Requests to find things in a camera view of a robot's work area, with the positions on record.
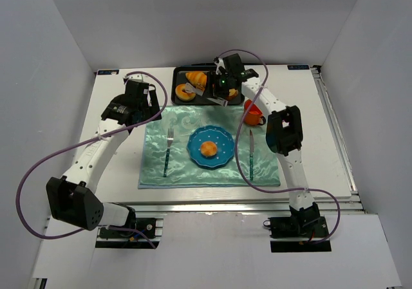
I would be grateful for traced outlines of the blue table label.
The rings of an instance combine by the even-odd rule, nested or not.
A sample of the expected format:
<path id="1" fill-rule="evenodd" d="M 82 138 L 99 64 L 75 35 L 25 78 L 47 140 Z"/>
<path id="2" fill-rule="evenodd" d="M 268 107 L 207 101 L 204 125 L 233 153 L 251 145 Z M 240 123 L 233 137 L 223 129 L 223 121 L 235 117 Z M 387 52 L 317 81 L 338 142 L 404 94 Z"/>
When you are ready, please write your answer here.
<path id="1" fill-rule="evenodd" d="M 291 70 L 291 71 L 310 70 L 310 67 L 307 64 L 289 64 L 287 68 L 288 70 Z"/>
<path id="2" fill-rule="evenodd" d="M 98 70 L 97 75 L 118 75 L 119 69 L 115 70 Z"/>

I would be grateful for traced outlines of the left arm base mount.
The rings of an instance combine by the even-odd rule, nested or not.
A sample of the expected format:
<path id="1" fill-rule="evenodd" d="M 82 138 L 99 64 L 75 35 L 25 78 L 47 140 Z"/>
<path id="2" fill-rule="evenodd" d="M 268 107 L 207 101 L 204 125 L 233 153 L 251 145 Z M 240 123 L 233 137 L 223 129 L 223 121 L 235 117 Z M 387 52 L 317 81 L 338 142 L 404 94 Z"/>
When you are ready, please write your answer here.
<path id="1" fill-rule="evenodd" d="M 96 248 L 107 249 L 156 249 L 163 232 L 161 214 L 135 212 L 126 224 L 103 225 L 98 228 Z"/>

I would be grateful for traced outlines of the black baking tray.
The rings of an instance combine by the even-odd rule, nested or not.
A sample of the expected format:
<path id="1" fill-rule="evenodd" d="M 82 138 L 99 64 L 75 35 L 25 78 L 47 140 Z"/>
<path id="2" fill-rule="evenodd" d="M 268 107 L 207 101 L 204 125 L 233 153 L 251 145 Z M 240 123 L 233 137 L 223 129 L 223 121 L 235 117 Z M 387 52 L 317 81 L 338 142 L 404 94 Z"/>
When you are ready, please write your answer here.
<path id="1" fill-rule="evenodd" d="M 192 100 L 181 100 L 176 94 L 176 87 L 181 84 L 189 83 L 186 77 L 187 73 L 194 71 L 200 71 L 207 76 L 207 86 L 202 96 L 196 95 Z M 195 65 L 195 66 L 180 66 L 174 69 L 172 87 L 171 87 L 171 101 L 173 104 L 182 106 L 218 106 L 219 104 L 214 102 L 213 89 L 210 84 L 211 79 L 214 79 L 216 74 L 216 67 L 214 65 Z"/>

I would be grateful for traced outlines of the orange mug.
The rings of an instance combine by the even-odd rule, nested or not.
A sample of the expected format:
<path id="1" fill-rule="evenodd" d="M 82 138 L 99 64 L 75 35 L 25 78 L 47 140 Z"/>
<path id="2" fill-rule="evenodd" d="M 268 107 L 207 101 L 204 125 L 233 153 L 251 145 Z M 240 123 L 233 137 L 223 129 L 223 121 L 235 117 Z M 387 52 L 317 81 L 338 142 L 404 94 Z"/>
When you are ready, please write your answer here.
<path id="1" fill-rule="evenodd" d="M 246 100 L 243 105 L 244 113 L 248 110 L 248 113 L 243 119 L 243 123 L 248 126 L 263 126 L 266 124 L 267 120 L 263 116 L 262 111 L 254 104 L 252 105 L 251 100 Z"/>

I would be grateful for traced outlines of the metal tongs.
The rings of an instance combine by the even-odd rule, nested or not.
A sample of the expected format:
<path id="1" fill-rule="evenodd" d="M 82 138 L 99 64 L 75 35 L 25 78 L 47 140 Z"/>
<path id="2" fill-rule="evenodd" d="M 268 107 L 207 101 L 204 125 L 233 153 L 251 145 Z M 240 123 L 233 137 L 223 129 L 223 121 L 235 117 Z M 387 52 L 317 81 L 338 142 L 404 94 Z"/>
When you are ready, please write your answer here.
<path id="1" fill-rule="evenodd" d="M 197 95 L 199 95 L 200 97 L 203 96 L 203 92 L 200 89 L 195 88 L 192 84 L 190 83 L 186 83 L 185 84 L 185 91 L 188 93 L 195 93 Z M 214 97 L 206 97 L 206 99 L 210 102 L 213 102 L 215 104 L 218 104 L 220 106 L 226 107 L 228 106 L 229 101 L 225 100 L 223 98 L 214 98 Z"/>

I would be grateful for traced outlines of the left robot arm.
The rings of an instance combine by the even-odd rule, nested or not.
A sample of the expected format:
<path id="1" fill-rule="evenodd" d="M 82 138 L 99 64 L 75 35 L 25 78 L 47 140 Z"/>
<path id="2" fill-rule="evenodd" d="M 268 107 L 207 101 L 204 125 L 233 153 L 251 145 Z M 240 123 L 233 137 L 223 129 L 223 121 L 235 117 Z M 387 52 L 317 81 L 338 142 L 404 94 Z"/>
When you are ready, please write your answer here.
<path id="1" fill-rule="evenodd" d="M 98 226 L 135 228 L 135 211 L 119 203 L 102 203 L 95 195 L 99 180 L 135 124 L 161 118 L 154 85 L 142 75 L 125 80 L 126 89 L 101 115 L 96 141 L 89 143 L 61 178 L 50 178 L 46 192 L 53 218 L 85 230 Z"/>

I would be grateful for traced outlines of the teal patterned placemat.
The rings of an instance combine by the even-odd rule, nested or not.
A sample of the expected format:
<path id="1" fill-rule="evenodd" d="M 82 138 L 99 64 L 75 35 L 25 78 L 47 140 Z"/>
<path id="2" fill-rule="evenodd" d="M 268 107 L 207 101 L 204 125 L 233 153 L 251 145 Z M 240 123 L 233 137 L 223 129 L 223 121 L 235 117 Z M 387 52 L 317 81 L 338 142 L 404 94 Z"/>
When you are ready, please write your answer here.
<path id="1" fill-rule="evenodd" d="M 277 156 L 265 140 L 264 126 L 241 124 L 242 106 L 167 106 L 162 119 L 145 126 L 139 188 L 239 187 L 249 178 L 249 129 L 254 135 L 254 179 L 258 187 L 278 187 Z M 224 167 L 206 169 L 194 163 L 187 151 L 189 136 L 199 127 L 220 126 L 234 139 L 234 156 Z M 167 131 L 174 129 L 167 176 L 163 177 Z"/>

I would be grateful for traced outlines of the right blue table label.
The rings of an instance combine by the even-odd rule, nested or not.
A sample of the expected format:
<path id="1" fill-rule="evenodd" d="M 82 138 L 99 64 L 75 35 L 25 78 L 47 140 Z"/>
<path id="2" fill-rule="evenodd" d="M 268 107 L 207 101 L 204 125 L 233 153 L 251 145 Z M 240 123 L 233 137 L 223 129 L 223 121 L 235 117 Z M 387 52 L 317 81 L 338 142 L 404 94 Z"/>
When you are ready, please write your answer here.
<path id="1" fill-rule="evenodd" d="M 291 71 L 310 70 L 310 67 L 307 64 L 289 64 L 287 68 L 288 70 L 291 70 Z"/>

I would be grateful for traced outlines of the aluminium table frame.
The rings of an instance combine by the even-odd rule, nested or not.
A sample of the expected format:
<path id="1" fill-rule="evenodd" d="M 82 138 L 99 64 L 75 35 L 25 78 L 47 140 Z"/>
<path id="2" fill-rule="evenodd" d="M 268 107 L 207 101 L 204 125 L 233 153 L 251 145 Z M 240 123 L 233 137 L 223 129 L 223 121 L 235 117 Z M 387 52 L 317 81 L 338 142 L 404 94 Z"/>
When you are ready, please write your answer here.
<path id="1" fill-rule="evenodd" d="M 266 215 L 286 214 L 286 194 L 263 194 L 249 187 L 141 189 L 143 129 L 137 129 L 109 163 L 97 187 L 103 201 L 131 204 L 139 216 L 158 216 L 166 240 L 157 251 L 95 248 L 92 232 L 43 241 L 33 271 L 48 288 L 130 286 L 155 277 L 161 288 L 193 280 L 208 288 L 367 287 L 362 233 L 367 218 L 349 170 L 349 162 L 321 73 L 315 68 L 270 67 L 269 89 L 295 101 L 304 118 L 304 169 L 308 181 L 324 190 L 319 207 L 328 223 L 341 222 L 330 252 L 273 253 L 261 227 Z"/>

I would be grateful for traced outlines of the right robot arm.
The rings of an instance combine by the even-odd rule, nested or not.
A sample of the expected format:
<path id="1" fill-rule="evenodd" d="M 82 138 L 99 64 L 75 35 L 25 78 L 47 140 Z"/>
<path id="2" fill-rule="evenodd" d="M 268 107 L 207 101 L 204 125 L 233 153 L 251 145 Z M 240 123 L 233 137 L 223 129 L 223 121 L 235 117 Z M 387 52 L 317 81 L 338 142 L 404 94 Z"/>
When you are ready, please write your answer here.
<path id="1" fill-rule="evenodd" d="M 268 74 L 260 79 L 253 69 L 246 69 L 237 53 L 214 58 L 213 97 L 222 99 L 230 89 L 236 89 L 260 109 L 266 119 L 265 140 L 276 154 L 285 178 L 285 188 L 273 194 L 289 195 L 290 217 L 276 221 L 272 230 L 283 236 L 309 238 L 321 218 L 319 208 L 310 193 L 302 164 L 303 128 L 297 106 L 288 106 L 268 90 Z"/>

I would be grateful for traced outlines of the round bread roll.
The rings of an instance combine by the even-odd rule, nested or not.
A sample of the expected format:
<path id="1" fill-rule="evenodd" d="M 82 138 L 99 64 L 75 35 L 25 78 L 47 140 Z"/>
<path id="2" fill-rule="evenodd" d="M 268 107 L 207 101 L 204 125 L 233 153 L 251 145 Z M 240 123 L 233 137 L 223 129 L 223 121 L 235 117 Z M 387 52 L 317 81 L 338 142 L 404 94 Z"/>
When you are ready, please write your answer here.
<path id="1" fill-rule="evenodd" d="M 203 142 L 200 146 L 200 153 L 204 157 L 213 157 L 218 151 L 216 143 L 212 141 Z"/>

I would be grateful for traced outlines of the croissant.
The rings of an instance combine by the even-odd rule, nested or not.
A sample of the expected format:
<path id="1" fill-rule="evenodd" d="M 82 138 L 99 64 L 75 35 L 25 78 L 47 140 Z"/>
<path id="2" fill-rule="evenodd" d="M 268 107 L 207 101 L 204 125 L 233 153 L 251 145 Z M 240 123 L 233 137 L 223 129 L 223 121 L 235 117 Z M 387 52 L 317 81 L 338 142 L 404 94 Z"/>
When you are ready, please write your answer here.
<path id="1" fill-rule="evenodd" d="M 190 71 L 185 74 L 186 79 L 196 88 L 205 89 L 207 75 L 202 71 Z"/>

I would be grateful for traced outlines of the blue dotted plate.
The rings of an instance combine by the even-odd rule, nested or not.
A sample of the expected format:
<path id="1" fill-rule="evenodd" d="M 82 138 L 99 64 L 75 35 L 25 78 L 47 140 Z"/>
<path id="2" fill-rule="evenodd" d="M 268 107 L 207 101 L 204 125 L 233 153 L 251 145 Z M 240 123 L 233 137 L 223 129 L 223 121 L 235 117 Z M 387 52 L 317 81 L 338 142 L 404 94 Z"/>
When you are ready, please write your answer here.
<path id="1" fill-rule="evenodd" d="M 218 151 L 213 157 L 204 157 L 200 153 L 203 142 L 216 143 Z M 199 167 L 217 169 L 227 165 L 234 156 L 234 139 L 232 135 L 220 126 L 204 126 L 195 130 L 188 139 L 187 151 L 190 159 Z"/>

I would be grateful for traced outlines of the glazed donut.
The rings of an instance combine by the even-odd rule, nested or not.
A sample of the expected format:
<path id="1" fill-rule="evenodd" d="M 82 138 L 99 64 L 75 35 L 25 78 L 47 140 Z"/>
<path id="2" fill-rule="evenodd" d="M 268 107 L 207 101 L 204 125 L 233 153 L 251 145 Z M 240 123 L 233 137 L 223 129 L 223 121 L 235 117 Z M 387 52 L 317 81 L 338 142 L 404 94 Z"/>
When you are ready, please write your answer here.
<path id="1" fill-rule="evenodd" d="M 196 94 L 191 91 L 186 91 L 186 84 L 179 84 L 175 87 L 175 94 L 178 99 L 184 102 L 192 101 Z"/>

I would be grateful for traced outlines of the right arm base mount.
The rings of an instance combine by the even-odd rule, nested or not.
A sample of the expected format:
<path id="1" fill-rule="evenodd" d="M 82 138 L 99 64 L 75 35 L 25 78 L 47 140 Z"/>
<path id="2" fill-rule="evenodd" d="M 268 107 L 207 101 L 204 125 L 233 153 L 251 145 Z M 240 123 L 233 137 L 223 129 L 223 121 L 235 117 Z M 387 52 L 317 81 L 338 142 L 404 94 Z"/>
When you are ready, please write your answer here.
<path id="1" fill-rule="evenodd" d="M 306 227 L 300 227 L 297 220 L 291 216 L 271 217 L 263 222 L 263 227 L 270 232 L 271 253 L 332 251 L 332 246 L 328 239 L 320 242 L 329 234 L 328 226 L 323 216 Z"/>

